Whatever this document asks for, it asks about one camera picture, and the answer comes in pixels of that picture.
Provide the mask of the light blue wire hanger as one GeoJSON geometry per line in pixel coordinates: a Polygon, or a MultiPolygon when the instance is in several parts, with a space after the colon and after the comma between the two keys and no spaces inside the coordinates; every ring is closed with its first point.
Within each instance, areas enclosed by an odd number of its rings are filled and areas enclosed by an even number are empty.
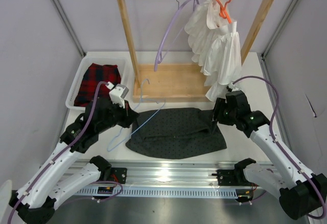
{"type": "Polygon", "coordinates": [[[143,122],[141,125],[138,126],[138,128],[131,132],[131,134],[127,135],[126,137],[124,137],[120,142],[118,142],[116,145],[114,146],[111,146],[112,143],[118,139],[121,134],[122,134],[122,131],[124,128],[121,128],[119,130],[119,133],[117,135],[115,135],[111,141],[108,143],[107,145],[107,152],[112,152],[113,150],[115,150],[117,147],[119,147],[123,142],[127,141],[128,139],[130,139],[137,131],[139,131],[143,126],[145,126],[153,117],[155,117],[159,111],[161,109],[164,108],[165,104],[166,104],[166,99],[159,99],[159,100],[155,100],[155,99],[152,99],[152,98],[144,98],[143,97],[143,85],[144,83],[147,81],[148,84],[150,84],[150,80],[148,78],[144,79],[142,82],[141,82],[141,95],[140,95],[140,102],[139,104],[135,107],[135,109],[137,109],[142,103],[145,103],[146,101],[154,101],[156,104],[159,104],[159,103],[162,103],[162,106],[157,109],[145,122],[143,122]]]}

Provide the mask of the grey dotted skirt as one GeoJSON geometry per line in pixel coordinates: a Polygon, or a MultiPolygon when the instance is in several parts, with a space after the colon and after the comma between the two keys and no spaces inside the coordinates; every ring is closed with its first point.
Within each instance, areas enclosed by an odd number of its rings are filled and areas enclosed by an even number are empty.
{"type": "MultiPolygon", "coordinates": [[[[132,131],[155,111],[140,113],[132,131]]],[[[227,148],[225,138],[217,127],[211,134],[212,110],[198,108],[162,109],[127,142],[133,152],[151,158],[180,160],[227,148]]]]}

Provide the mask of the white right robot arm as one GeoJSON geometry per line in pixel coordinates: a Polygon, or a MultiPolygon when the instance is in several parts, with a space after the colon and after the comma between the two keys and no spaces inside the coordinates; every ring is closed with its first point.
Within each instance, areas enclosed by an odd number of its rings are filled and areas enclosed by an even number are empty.
{"type": "Polygon", "coordinates": [[[322,208],[326,216],[326,176],[315,174],[279,140],[271,122],[259,110],[252,111],[242,91],[218,98],[213,109],[213,123],[235,126],[251,139],[269,158],[278,173],[262,168],[255,160],[235,164],[234,181],[239,185],[254,183],[273,195],[284,212],[293,220],[322,208]]]}

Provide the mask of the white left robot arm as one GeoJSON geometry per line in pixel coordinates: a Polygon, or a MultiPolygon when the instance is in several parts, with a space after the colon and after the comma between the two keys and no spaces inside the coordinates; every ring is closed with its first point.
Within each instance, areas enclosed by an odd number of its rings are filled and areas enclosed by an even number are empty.
{"type": "Polygon", "coordinates": [[[128,101],[123,106],[97,98],[79,114],[61,135],[54,151],[37,173],[20,189],[13,191],[9,205],[11,222],[17,213],[24,223],[47,223],[55,211],[72,195],[93,183],[110,184],[110,189],[123,182],[111,164],[94,156],[79,172],[61,180],[67,169],[99,140],[99,135],[115,126],[128,128],[139,117],[128,101]]]}

